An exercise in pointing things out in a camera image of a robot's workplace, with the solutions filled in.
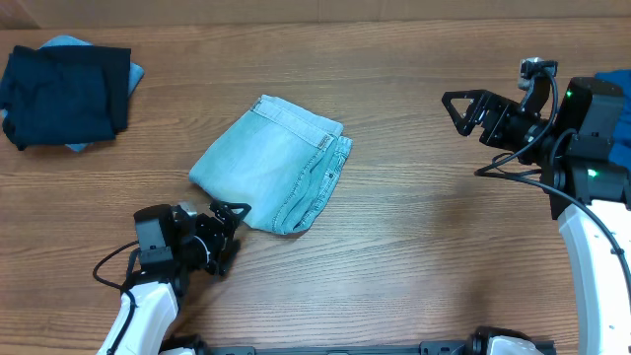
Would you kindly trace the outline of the light blue denim shorts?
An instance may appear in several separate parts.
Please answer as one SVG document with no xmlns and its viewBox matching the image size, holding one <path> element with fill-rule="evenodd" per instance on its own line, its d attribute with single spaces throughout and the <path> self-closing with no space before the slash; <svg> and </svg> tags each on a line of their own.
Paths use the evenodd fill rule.
<svg viewBox="0 0 631 355">
<path fill-rule="evenodd" d="M 253 229 L 300 234 L 340 179 L 353 145 L 342 132 L 340 122 L 263 95 L 212 143 L 189 180 L 217 200 L 248 204 Z"/>
</svg>

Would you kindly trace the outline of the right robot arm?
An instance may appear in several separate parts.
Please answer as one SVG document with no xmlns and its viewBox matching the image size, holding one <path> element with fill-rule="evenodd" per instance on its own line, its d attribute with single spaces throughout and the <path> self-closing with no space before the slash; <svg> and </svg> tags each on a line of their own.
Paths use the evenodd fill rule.
<svg viewBox="0 0 631 355">
<path fill-rule="evenodd" d="M 548 195 L 570 259 L 580 353 L 629 353 L 630 172 L 609 159 L 622 89 L 575 77 L 559 92 L 539 75 L 521 104 L 487 90 L 446 92 L 442 103 L 460 135 L 481 127 L 480 142 L 502 152 L 477 176 Z"/>
</svg>

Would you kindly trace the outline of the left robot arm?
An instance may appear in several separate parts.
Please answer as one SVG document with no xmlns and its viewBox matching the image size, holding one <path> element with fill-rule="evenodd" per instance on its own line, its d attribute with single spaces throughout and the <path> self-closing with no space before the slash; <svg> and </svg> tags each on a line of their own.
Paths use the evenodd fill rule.
<svg viewBox="0 0 631 355">
<path fill-rule="evenodd" d="M 235 232 L 250 211 L 246 203 L 214 200 L 210 216 L 188 203 L 159 204 L 134 213 L 137 240 L 102 259 L 93 277 L 120 292 L 120 310 L 99 352 L 116 354 L 210 354 L 198 335 L 168 335 L 180 313 L 190 274 L 224 277 L 241 242 Z M 130 253 L 125 280 L 117 284 L 98 271 L 121 251 Z"/>
</svg>

